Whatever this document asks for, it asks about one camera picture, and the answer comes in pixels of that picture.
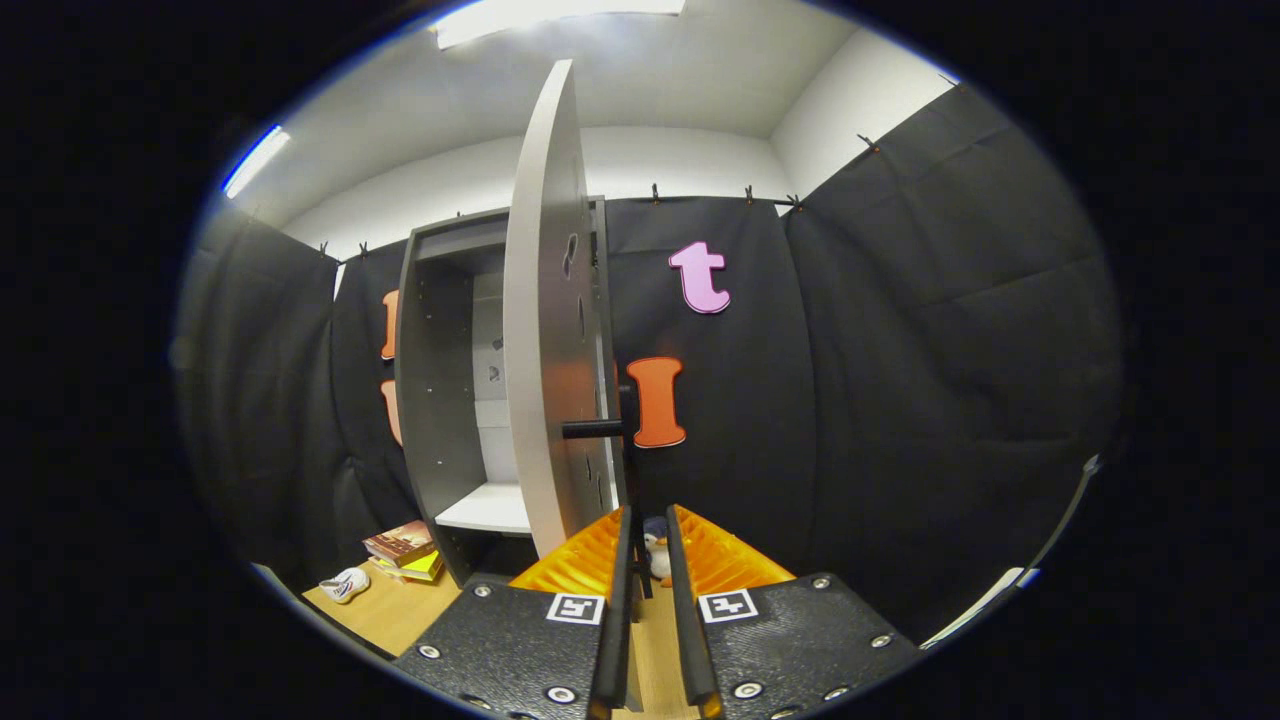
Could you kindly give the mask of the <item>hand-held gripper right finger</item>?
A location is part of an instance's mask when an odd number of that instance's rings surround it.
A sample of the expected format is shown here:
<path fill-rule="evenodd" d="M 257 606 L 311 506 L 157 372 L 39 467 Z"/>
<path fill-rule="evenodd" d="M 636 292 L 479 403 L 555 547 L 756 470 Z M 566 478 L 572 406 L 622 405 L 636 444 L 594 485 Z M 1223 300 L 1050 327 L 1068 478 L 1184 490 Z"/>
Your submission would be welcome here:
<path fill-rule="evenodd" d="M 838 577 L 795 575 L 682 506 L 666 511 L 680 666 L 703 719 L 818 719 L 922 648 Z"/>

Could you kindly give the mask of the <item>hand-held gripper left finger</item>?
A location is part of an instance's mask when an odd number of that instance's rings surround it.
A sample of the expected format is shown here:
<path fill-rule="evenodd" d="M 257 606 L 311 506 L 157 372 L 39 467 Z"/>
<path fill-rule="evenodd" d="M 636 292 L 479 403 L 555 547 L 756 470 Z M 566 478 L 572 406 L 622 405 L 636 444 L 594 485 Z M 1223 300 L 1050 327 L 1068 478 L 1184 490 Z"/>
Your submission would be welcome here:
<path fill-rule="evenodd" d="M 611 717 L 628 684 L 632 519 L 616 509 L 511 580 L 471 580 L 397 670 L 488 719 Z"/>

